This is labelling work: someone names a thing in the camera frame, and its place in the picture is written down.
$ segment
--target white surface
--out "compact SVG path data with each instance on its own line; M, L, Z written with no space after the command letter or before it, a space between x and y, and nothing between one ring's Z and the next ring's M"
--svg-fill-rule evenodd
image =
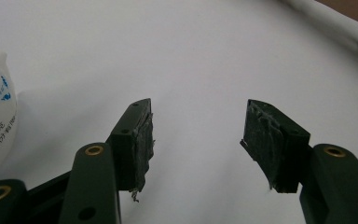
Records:
M358 158L358 23L314 2L0 1L19 129L0 179L33 188L150 97L155 157L123 223L305 223L239 142L249 98Z

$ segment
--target blue logo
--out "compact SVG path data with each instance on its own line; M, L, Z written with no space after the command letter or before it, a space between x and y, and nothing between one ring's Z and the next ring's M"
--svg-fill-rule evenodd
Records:
M10 100L11 95L8 89L7 80L0 74L0 99L1 101Z

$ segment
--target white table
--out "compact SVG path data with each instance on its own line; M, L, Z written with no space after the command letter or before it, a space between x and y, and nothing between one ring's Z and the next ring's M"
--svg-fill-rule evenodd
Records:
M358 23L316 2L0 1L0 49L20 125L0 179L28 189L152 99L155 156L123 223L305 223L239 144L248 99L358 158Z

